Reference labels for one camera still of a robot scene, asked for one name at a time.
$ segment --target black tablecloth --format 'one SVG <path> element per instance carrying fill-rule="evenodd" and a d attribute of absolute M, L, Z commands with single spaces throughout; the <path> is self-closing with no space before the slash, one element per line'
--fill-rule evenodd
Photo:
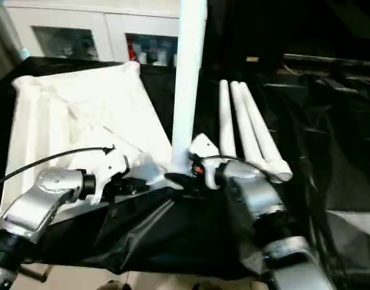
<path fill-rule="evenodd" d="M 0 83 L 0 177 L 6 164 L 14 77 L 64 73 L 111 63 L 29 58 Z M 253 76 L 245 80 L 294 177 L 277 190 L 319 249 L 340 287 L 345 272 L 356 289 L 370 287 L 370 83 L 313 76 Z M 171 139 L 175 73 L 142 67 L 141 79 Z M 218 79 L 201 73 L 193 134 L 218 144 Z M 242 154 L 235 124 L 236 145 Z M 187 198 L 165 189 L 52 226 L 33 253 L 45 263 L 191 273 L 237 279 L 243 266 L 222 192 Z"/>

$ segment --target floor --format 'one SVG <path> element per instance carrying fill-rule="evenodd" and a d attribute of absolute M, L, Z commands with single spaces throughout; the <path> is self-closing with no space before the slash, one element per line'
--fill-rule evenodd
<path fill-rule="evenodd" d="M 30 267 L 43 272 L 45 265 L 35 264 Z M 267 290 L 264 285 L 251 282 L 249 279 L 223 281 L 215 278 L 197 277 L 193 275 L 154 274 L 145 272 L 129 272 L 120 276 L 101 269 L 55 266 L 45 283 L 19 275 L 11 287 L 12 290 L 96 290 L 110 280 L 127 281 L 132 290 L 191 290 L 199 282 L 210 282 L 223 290 Z"/>

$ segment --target white cabinet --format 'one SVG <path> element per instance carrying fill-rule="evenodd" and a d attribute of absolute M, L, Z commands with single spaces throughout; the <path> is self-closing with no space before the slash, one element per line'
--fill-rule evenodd
<path fill-rule="evenodd" d="M 6 0 L 31 56 L 175 65 L 180 0 Z"/>
<path fill-rule="evenodd" d="M 31 56 L 113 60 L 103 13 L 9 7 Z"/>

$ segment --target white towel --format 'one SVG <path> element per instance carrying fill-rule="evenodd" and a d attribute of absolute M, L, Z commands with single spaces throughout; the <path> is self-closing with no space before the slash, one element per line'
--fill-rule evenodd
<path fill-rule="evenodd" d="M 6 174 L 41 158 L 70 149 L 115 144 L 131 165 L 141 153 L 165 166 L 171 146 L 139 78 L 139 64 L 56 74 L 23 76 L 17 89 Z M 5 183 L 0 213 L 28 190 L 50 166 L 89 172 L 102 152 L 78 153 L 37 166 Z"/>

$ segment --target shelf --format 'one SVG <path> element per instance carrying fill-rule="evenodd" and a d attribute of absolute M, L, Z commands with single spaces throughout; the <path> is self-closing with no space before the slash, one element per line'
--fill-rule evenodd
<path fill-rule="evenodd" d="M 6 7 L 180 17 L 180 0 L 5 0 Z"/>

